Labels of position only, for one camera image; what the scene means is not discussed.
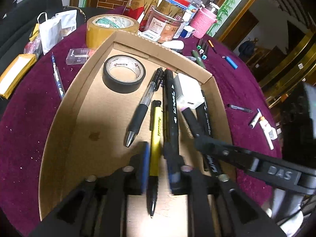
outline metal pen tip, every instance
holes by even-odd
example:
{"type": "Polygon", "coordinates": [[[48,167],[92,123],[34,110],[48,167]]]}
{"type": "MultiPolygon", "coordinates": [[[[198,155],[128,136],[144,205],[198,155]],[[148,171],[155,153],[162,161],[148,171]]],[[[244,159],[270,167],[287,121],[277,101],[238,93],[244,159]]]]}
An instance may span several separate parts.
{"type": "Polygon", "coordinates": [[[136,135],[134,132],[127,132],[126,136],[125,136],[125,146],[126,147],[130,147],[131,144],[133,143],[133,141],[136,138],[136,135]]]}

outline red lid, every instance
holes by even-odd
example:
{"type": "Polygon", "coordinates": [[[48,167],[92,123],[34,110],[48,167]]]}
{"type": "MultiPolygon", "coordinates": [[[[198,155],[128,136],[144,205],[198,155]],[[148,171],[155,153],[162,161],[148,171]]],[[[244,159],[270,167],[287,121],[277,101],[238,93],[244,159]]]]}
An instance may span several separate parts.
{"type": "Polygon", "coordinates": [[[174,1],[176,1],[177,3],[180,3],[186,7],[188,7],[190,5],[190,2],[188,2],[187,0],[174,0],[174,1]]]}

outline round table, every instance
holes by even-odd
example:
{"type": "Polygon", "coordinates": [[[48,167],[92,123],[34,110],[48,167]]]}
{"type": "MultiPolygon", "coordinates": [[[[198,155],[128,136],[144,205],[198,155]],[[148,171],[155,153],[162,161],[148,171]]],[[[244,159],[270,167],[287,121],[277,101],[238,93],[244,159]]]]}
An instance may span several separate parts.
{"type": "MultiPolygon", "coordinates": [[[[274,126],[263,93],[248,67],[223,44],[209,36],[218,52],[208,51],[204,61],[218,84],[226,107],[233,144],[274,157],[281,157],[278,141],[270,150],[263,131],[257,125],[249,128],[255,115],[228,108],[227,104],[259,108],[274,126]],[[229,56],[237,65],[234,70],[222,56],[229,56]]],[[[28,235],[40,222],[38,209],[38,179],[46,138],[54,119],[60,98],[53,78],[51,52],[65,89],[67,90],[82,65],[66,65],[65,59],[72,48],[86,47],[86,25],[64,38],[43,56],[28,72],[13,94],[0,121],[0,206],[10,222],[23,234],[28,235]]],[[[191,55],[198,39],[180,38],[184,41],[183,55],[191,55]]],[[[237,171],[241,189],[261,205],[271,195],[271,187],[264,182],[237,171]]]]}

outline tape roll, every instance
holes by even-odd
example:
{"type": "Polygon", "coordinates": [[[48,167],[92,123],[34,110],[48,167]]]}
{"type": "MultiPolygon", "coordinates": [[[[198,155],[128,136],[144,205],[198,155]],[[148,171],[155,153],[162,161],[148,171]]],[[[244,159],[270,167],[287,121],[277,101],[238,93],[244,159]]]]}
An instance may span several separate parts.
{"type": "Polygon", "coordinates": [[[146,75],[144,65],[137,59],[127,55],[116,55],[108,58],[103,66],[102,79],[104,84],[114,92],[131,93],[136,91],[143,82],[146,75]],[[132,81],[122,81],[111,74],[111,70],[116,67],[125,67],[133,71],[136,79],[132,81]]]}
{"type": "Polygon", "coordinates": [[[90,49],[97,49],[116,30],[136,34],[138,29],[139,23],[130,17],[116,14],[98,15],[90,18],[87,22],[86,45],[90,49]],[[115,23],[116,27],[111,24],[100,23],[102,19],[115,23]]]}

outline white bag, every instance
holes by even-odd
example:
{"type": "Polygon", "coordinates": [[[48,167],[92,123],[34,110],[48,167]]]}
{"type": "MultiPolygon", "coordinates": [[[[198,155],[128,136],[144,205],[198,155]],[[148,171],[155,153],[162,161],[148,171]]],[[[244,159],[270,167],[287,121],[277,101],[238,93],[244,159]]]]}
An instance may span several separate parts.
{"type": "Polygon", "coordinates": [[[77,29],[77,10],[56,13],[61,20],[62,36],[66,37],[77,29]]]}
{"type": "Polygon", "coordinates": [[[39,32],[42,40],[42,47],[44,55],[53,48],[63,37],[61,36],[61,20],[60,18],[53,17],[50,20],[47,19],[47,13],[42,12],[37,17],[37,22],[39,23],[39,18],[42,14],[45,14],[46,21],[39,24],[39,32]]]}

